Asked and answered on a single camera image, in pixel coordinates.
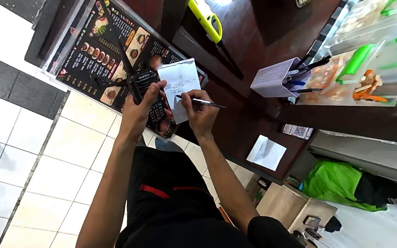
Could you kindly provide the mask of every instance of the white paper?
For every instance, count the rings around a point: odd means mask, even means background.
[[[275,171],[285,151],[284,146],[260,135],[246,160]]]
[[[181,99],[176,97],[176,95],[200,89],[194,58],[163,65],[157,72],[160,80],[166,80],[167,82],[164,91],[173,112],[174,120],[177,124],[187,121],[186,110],[181,103]]]

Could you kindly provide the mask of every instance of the pen holder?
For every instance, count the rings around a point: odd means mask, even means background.
[[[299,61],[300,59],[295,57],[259,70],[251,84],[251,89],[255,90],[255,92],[265,98],[298,97],[300,95],[299,93],[292,93],[290,90],[304,89],[304,86],[293,85],[291,83],[283,85],[283,81],[287,77],[286,74]],[[292,78],[292,80],[306,82],[309,79],[310,74],[310,71],[308,71]]]

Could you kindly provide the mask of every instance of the green bag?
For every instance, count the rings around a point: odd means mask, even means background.
[[[387,210],[387,205],[377,207],[360,203],[355,190],[362,173],[350,163],[321,160],[303,182],[302,192],[312,198],[376,212]]]

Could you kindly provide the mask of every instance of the plastic container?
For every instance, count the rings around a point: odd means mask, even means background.
[[[340,43],[330,50],[337,63],[334,76],[321,82],[316,68],[306,87],[325,88],[300,95],[299,104],[394,106],[397,101],[397,37],[384,37],[362,45]]]
[[[364,0],[352,7],[327,46],[391,26],[397,26],[397,0]]]

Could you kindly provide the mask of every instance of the food menu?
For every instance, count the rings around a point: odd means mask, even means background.
[[[104,0],[107,11],[111,13],[114,23],[110,25],[105,17],[105,10],[101,3],[97,1],[91,8],[91,12],[85,20],[82,28],[77,30],[74,26],[80,22],[84,8],[81,8],[70,28],[69,33],[64,38],[76,37],[71,51],[58,70],[57,80],[63,82],[91,98],[103,104],[123,112],[125,98],[130,94],[126,86],[122,87],[100,87],[94,78],[108,78],[114,82],[121,82],[127,78],[127,72],[123,68],[123,62],[119,54],[117,41],[113,33],[119,35],[119,41],[126,51],[126,57],[135,70],[141,68],[159,69],[163,64],[175,63],[182,58],[169,49],[166,44],[150,34],[135,20],[118,8],[113,2]],[[58,48],[55,54],[54,63],[58,59],[60,51]],[[205,78],[201,72],[197,72],[200,82]],[[170,128],[165,133],[160,133],[165,138],[171,137],[175,130],[174,119],[170,120]]]

